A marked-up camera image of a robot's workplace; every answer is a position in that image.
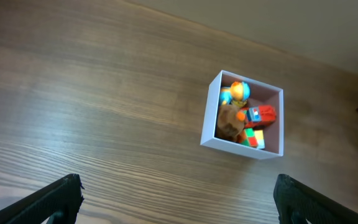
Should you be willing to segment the brown plush toy orange carrot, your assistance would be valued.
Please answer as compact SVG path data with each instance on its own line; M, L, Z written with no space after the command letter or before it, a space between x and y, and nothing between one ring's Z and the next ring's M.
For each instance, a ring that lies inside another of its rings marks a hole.
M241 140L241 132L245 127L245 116L239 115L236 105L221 105L216 121L216 137L231 142Z

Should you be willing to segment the colourful puzzle cube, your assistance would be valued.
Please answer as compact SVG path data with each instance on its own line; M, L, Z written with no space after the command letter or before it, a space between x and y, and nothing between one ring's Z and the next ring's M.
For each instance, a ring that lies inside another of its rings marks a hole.
M256 149L265 149L264 132L262 130L254 130L245 128L237 137L237 142L244 146Z

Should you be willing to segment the yellow duck toy blue hat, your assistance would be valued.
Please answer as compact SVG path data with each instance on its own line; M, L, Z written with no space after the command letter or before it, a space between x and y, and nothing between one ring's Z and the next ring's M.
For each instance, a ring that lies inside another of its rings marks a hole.
M234 82L231 86L221 87L219 105L236 105L239 108L243 108L247 104L249 97L249 85L245 82Z

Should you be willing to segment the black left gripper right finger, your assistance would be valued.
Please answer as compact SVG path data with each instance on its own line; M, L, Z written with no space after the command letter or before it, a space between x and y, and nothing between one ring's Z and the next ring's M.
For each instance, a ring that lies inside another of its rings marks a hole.
M277 177L273 198L280 224L358 224L358 213L286 174Z

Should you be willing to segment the red toy fire truck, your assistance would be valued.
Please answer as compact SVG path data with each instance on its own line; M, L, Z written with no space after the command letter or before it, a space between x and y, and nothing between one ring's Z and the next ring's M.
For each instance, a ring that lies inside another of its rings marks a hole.
M266 127L275 122L277 114L275 107L271 105L259 105L250 108L242 108L245 128Z

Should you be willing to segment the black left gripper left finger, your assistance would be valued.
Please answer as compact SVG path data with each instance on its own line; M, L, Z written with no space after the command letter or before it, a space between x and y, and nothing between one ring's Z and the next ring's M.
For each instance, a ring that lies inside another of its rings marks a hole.
M75 224L84 201L78 174L68 174L0 210L0 224Z

